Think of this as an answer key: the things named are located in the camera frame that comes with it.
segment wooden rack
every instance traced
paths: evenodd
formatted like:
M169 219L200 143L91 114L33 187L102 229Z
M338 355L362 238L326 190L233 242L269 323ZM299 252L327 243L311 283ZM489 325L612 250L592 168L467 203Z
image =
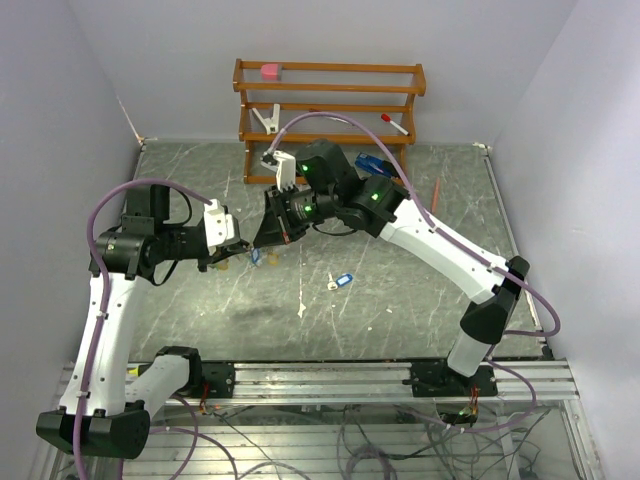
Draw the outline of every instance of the wooden rack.
M287 70L316 71L316 72L357 72L357 73L377 73L377 74L410 74L410 85L356 85L356 84L334 84L334 83L288 83L283 81L271 82L246 82L245 70L260 70L267 63L279 63L282 66L283 76ZM348 64L348 63L304 63L304 62L247 62L241 59L236 60L233 72L233 89L240 92L240 125L238 127L238 137L245 142L245 183L275 183L275 177L252 175L251 163L257 143L271 143L275 134L253 131L251 127L251 109L268 109L272 103L252 102L248 92L258 90L278 90L278 91L298 91L298 92L349 92L349 93L386 93L386 94L406 94L404 105L371 105L371 104L342 104L342 103L280 103L281 111L294 110L306 113L310 110L345 112L345 113L370 113L380 117L382 113L402 114L400 124L409 135L380 135L380 139L389 147L394 147L398 152L398 160L403 169L406 170L406 146L415 143L416 129L413 123L413 102L415 96L423 96L426 91L426 80L421 64L416 65L369 65L369 64ZM318 138L326 138L332 142L342 145L372 145L373 140L365 134L356 133L295 133L287 132L283 137L283 142L287 143L308 143ZM304 179L298 178L298 183L304 183Z

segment floor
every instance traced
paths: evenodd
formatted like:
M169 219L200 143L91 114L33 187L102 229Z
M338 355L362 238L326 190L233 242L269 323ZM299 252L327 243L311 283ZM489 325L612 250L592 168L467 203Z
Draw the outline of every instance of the floor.
M295 153L295 148L288 151ZM345 150L351 160L358 151ZM425 205L440 178L440 220L485 249L506 258L513 255L479 148L414 146L407 159L409 178ZM238 218L242 237L251 241L262 219L266 186L243 183L243 161L239 143L153 142L146 145L136 175L171 179L218 198ZM185 218L186 206L174 193L171 208L172 221ZM194 205L192 223L201 212ZM237 257L225 271L201 274L195 262L179 264L169 282L145 299L131 360L151 360L165 345L197 347L208 360L446 356L458 334L468 305L464 294L399 247L365 233L336 238L311 231L275 253L275 266L263 262L256 267L248 257ZM329 291L329 275L343 273L351 273L353 282ZM156 276L162 274L159 269ZM516 307L510 327L534 328L526 298ZM536 339L510 337L496 353L540 352Z

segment white marker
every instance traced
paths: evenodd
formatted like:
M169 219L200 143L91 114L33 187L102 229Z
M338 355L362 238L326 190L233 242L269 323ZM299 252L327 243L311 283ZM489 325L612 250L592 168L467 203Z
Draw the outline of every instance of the white marker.
M400 133L402 133L403 135L409 135L409 132L407 132L404 128L402 128L396 122L391 120L391 117L389 115L387 115L386 113L383 113L382 115L380 115L380 118L382 118L385 122L390 123L391 125L393 125L393 127L396 130L398 130Z

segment gray wall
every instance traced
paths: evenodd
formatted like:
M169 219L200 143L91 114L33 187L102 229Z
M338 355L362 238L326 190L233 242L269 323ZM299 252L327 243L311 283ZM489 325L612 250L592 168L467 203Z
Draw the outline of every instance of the gray wall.
M640 3L580 0L494 164L608 478L638 478Z
M138 150L65 0L0 6L0 465L26 478L86 319L84 226ZM102 216L114 220L118 205Z
M241 57L421 62L419 141L492 142L575 0L70 3L143 136L237 139Z

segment gray table surface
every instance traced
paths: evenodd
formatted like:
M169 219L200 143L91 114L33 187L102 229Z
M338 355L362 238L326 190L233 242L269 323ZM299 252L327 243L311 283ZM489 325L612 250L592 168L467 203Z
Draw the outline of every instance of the gray table surface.
M360 150L345 149L351 160ZM289 151L295 153L295 147ZM440 177L440 220L481 247L512 256L479 148L413 146L407 159L409 178L425 205L431 204ZM171 179L218 198L238 218L242 237L251 241L262 219L266 186L245 185L243 163L243 144L152 142L136 175ZM171 195L172 221L178 221L186 217L186 206ZM191 223L201 216L202 206L194 202ZM345 227L336 222L326 228ZM194 261L181 262L169 282L143 301L131 360L148 361L165 345L196 347L207 360L390 359L449 352L468 300L449 279L401 248L362 232L329 237L309 231L275 253L276 266L256 267L242 256L231 259L226 271L204 274ZM165 271L159 268L156 276ZM329 291L329 274L343 273L351 273L353 282ZM510 327L534 328L524 297ZM496 353L540 351L536 339L508 337Z

